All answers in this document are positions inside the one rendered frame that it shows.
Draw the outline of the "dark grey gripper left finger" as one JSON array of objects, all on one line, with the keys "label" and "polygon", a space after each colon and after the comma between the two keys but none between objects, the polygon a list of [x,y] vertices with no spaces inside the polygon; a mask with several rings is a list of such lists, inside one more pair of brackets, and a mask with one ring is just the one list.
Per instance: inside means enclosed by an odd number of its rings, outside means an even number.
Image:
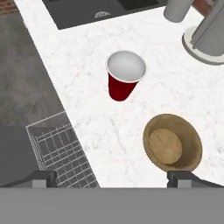
[{"label": "dark grey gripper left finger", "polygon": [[34,171],[20,180],[1,185],[1,188],[55,188],[56,171]]}]

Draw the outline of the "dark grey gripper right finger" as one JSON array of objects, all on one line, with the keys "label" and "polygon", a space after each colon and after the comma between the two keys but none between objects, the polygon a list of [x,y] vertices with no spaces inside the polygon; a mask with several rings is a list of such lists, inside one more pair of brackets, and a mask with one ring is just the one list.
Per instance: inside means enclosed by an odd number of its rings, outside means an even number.
[{"label": "dark grey gripper right finger", "polygon": [[223,185],[218,185],[213,182],[198,178],[190,171],[168,171],[167,172],[167,187],[168,188],[205,188],[218,187],[223,188]]}]

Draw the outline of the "brown wooden bowl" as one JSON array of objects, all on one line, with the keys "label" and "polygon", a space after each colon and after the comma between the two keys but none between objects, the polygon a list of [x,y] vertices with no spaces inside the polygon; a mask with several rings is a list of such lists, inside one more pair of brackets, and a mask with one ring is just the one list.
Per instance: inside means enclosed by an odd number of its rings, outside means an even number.
[{"label": "brown wooden bowl", "polygon": [[143,147],[160,170],[194,171],[202,159],[202,142],[196,129],[178,115],[151,118],[143,131]]}]

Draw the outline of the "dark grey dishwasher door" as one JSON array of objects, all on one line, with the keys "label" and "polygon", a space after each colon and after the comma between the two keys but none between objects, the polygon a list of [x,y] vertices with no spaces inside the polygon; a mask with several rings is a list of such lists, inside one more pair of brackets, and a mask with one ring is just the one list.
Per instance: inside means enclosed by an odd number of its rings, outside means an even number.
[{"label": "dark grey dishwasher door", "polygon": [[0,186],[39,168],[25,127],[0,126]]}]

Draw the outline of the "red plastic cup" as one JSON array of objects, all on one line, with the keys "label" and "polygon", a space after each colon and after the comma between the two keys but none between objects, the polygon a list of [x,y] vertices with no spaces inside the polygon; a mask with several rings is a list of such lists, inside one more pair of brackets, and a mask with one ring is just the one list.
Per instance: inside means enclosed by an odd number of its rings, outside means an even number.
[{"label": "red plastic cup", "polygon": [[108,93],[117,101],[125,101],[139,81],[146,75],[144,60],[130,51],[113,52],[106,61]]}]

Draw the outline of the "grey tap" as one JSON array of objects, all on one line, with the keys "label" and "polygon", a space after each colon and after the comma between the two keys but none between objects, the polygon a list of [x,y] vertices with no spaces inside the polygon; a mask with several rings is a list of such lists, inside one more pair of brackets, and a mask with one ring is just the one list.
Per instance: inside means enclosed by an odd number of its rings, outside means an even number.
[{"label": "grey tap", "polygon": [[[168,0],[164,17],[180,23],[192,5],[193,0]],[[224,64],[224,0],[216,0],[201,23],[184,32],[182,44],[196,60],[208,65]]]}]

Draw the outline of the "dark grey sink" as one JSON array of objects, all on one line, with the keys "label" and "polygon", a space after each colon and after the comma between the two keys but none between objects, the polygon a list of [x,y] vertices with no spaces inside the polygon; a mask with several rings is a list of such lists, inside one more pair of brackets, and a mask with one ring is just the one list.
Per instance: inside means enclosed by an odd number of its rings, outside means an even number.
[{"label": "dark grey sink", "polygon": [[59,30],[163,7],[168,0],[42,0]]}]

